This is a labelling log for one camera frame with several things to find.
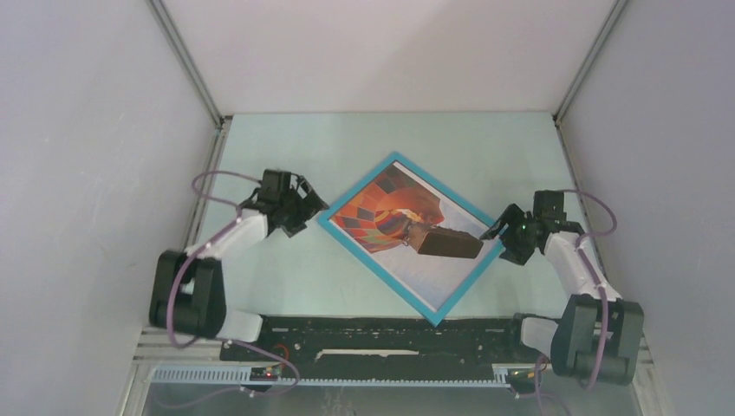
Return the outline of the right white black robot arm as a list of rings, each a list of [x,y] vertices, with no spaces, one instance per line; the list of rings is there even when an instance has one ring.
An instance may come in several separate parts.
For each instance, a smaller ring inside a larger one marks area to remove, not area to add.
[[[504,338],[504,351],[526,362],[537,351],[556,375],[626,386],[633,381],[643,335],[644,312],[622,298],[593,261],[596,232],[568,218],[564,190],[537,191],[531,211],[508,205],[484,240],[497,239],[502,259],[524,265],[539,252],[552,265],[568,297],[560,318],[526,316]]]

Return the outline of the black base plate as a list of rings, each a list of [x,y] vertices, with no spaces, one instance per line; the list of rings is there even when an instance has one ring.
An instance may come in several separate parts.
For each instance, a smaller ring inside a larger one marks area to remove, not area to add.
[[[302,380],[490,381],[533,367],[515,318],[424,319],[268,316],[255,346],[278,354]]]

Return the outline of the small circuit board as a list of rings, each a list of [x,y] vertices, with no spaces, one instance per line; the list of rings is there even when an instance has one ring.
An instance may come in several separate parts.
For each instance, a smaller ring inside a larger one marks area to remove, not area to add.
[[[508,390],[521,399],[531,398],[537,390],[536,384],[541,385],[542,377],[543,371],[512,369],[506,377],[506,382],[509,385]]]
[[[282,375],[282,368],[280,366],[274,367],[252,367],[250,369],[251,382],[255,381],[268,381],[275,382],[280,379]]]

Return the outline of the left small circuit board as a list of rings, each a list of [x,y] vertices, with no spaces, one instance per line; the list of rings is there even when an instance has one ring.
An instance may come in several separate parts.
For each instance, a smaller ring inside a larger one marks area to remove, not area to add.
[[[274,367],[252,367],[250,369],[251,382],[255,381],[268,381],[275,382],[280,379],[282,375],[282,368],[280,366]]]

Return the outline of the right small circuit board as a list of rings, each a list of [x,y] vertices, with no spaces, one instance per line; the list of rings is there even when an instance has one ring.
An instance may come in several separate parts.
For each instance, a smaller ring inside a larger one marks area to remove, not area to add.
[[[512,369],[506,377],[506,382],[509,385],[508,390],[521,399],[531,398],[537,390],[536,384],[541,385],[542,377],[543,371]]]

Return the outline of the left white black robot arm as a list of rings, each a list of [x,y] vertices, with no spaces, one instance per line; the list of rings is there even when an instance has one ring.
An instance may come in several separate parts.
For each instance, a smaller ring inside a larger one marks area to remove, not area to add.
[[[176,334],[196,339],[237,340],[254,361],[270,357],[273,336],[262,330],[262,316],[235,309],[226,301],[224,260],[263,241],[273,231],[288,237],[304,230],[328,204],[304,176],[266,169],[253,193],[230,202],[235,216],[203,243],[166,250],[158,259],[148,319],[167,331],[172,345],[183,348]]]

